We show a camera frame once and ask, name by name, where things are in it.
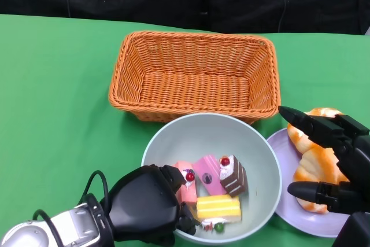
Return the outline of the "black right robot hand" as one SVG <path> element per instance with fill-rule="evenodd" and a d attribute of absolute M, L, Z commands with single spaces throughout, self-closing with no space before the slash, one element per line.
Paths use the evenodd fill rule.
<path fill-rule="evenodd" d="M 296 181 L 287 191 L 294 197 L 326 205 L 349 217 L 334 246 L 369 246 L 369 129 L 348 115 L 311 116 L 280 106 L 279 113 L 315 144 L 331 148 L 346 182 Z"/>

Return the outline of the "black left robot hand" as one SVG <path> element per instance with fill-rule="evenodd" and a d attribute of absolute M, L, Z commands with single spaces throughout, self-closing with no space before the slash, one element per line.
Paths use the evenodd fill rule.
<path fill-rule="evenodd" d="M 174 246 L 175 230 L 194 235 L 200 222 L 176 197 L 185 183 L 170 165 L 145 165 L 122 177 L 100 201 L 114 241 Z"/>

